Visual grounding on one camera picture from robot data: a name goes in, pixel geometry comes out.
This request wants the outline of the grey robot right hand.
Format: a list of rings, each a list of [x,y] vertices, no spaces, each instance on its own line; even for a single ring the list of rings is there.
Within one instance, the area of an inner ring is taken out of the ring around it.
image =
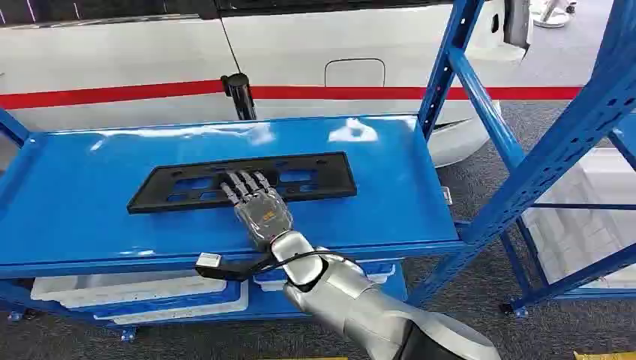
[[[271,243],[293,228],[293,217],[281,195],[260,172],[228,171],[220,188],[246,226],[255,248],[269,251]]]

